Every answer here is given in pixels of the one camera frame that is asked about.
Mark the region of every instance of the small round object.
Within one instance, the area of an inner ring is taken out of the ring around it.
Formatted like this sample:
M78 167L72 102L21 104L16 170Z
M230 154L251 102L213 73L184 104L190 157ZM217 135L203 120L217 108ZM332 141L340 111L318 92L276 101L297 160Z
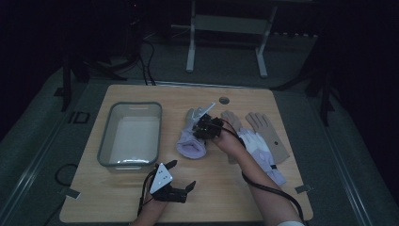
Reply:
M227 104L230 102L230 100L229 100L229 98L227 98L227 97L220 97L220 98L219 98L219 102L220 102L221 104L223 104L223 105L227 105Z

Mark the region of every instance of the dark background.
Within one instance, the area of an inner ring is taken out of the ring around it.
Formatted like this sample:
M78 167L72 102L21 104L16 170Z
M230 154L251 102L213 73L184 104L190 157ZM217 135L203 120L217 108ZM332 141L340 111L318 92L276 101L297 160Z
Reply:
M33 1L3 0L0 5L0 138L21 117L47 78L62 66L65 53L84 53L107 62L118 52L131 22L128 55L140 45L142 25L151 24L169 38L170 24L189 25L190 1ZM199 1L199 10L243 13L242 2ZM317 35L306 69L328 68L343 106L358 127L396 202L399 186L398 44L399 6L394 0L317 1L280 4L273 32ZM252 16L263 16L256 9ZM76 76L87 80L81 62Z

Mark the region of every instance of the gray floor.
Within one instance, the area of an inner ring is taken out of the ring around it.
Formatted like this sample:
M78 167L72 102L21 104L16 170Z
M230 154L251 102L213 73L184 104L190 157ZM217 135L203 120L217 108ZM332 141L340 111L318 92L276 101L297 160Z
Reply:
M156 35L147 38L155 50L150 68L157 85L267 89L294 78L314 44L314 40L303 37L271 37L264 55L269 77L264 79L259 77L254 50L248 46L216 48L199 44L195 70L186 73L186 37L176 38L178 41L170 43L161 43ZM145 61L151 52L150 45L145 44L142 49ZM129 79L118 83L144 84L139 65L120 75ZM67 225L58 219L57 208L64 200L59 191L64 186L56 182L55 174L65 164L78 164L106 89L117 81L93 73L88 84L73 82L72 104L67 112L60 112L62 100L53 94L61 81L60 72L47 81L0 144L0 219L4 221L1 225L45 225L46 220L49 220L47 225ZM335 111L329 112L329 127L325 127L318 116L320 97L307 97L305 87L306 82L274 93L304 184L312 187L308 195L314 217L309 225L396 225L398 207L349 115L331 98ZM88 123L70 122L72 112L89 113ZM28 172L36 173L28 181L21 180ZM72 180L73 167L61 172L61 181Z

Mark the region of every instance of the wooden table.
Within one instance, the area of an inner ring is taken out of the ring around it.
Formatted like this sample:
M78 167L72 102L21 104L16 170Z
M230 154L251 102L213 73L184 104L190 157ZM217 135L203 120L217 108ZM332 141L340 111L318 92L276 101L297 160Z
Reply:
M220 97L230 103L222 105ZM97 152L112 104L117 102L158 102L163 107L160 154L158 162L178 160L170 170L173 187L184 188L197 181L188 194L186 203L172 202L160 222L215 222L257 221L262 217L252 200L247 183L238 165L228 163L228 157L214 143L207 142L207 154L191 160L176 150L185 115L189 108L216 105L209 114L220 117L224 110L236 114L246 128L249 112L261 112L272 121L290 157L278 165L287 183L281 188L296 198L302 206L305 219L312 218L311 205L306 192L297 194L295 187L303 182L281 120L273 93L268 89L233 89L205 87L162 87L112 85L105 94L103 104L94 123L88 144L83 152L71 189L80 197L67 197L60 213L64 222L127 222L136 218L138 200L146 173L112 173L97 161Z

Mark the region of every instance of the wooden tabletop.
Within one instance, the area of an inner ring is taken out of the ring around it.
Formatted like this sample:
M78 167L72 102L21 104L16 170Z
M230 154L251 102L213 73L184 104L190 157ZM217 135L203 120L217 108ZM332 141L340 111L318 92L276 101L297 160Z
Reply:
M228 97L230 102L223 105L218 101L220 97ZM176 150L176 142L184 128L188 109L205 107L211 102L216 105L209 115L220 117L222 111L230 110L246 128L251 128L245 120L247 113L260 112L268 116L290 154L287 160L278 165L287 180L281 188L299 201L305 219L312 218L307 193L297 194L295 191L295 187L302 186L303 182L270 90L112 85L105 94L71 185L71 189L81 194L78 199L67 197L60 213L62 221L128 222L136 218L138 200L147 173L113 173L97 161L108 113L117 102L158 102L163 107L163 115L157 162L178 160L177 166L170 170L174 177L173 187L185 188L191 182L197 181L194 190L188 194L186 203L170 203L160 222L262 219L238 165L229 164L228 157L214 143L207 142L207 154L197 160L185 158Z

